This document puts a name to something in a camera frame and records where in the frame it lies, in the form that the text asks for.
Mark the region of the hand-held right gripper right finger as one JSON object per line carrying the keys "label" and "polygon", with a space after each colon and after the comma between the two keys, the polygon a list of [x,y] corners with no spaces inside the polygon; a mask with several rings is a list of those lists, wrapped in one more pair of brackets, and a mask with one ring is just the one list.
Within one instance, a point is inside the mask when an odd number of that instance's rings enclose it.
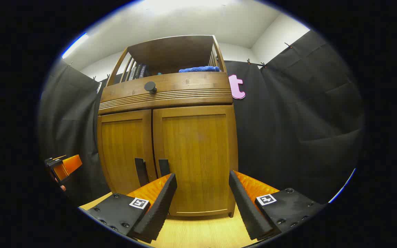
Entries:
{"label": "hand-held right gripper right finger", "polygon": [[289,232],[326,207],[291,187],[278,190],[234,170],[230,171],[229,185],[251,239]]}

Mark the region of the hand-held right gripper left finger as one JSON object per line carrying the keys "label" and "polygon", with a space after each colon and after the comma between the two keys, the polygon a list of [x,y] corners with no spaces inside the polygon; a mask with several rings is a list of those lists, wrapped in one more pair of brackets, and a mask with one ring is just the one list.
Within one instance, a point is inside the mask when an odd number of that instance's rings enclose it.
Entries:
{"label": "hand-held right gripper left finger", "polygon": [[127,195],[114,193],[87,210],[79,210],[121,237],[150,243],[159,236],[176,189],[175,173],[169,173]]}

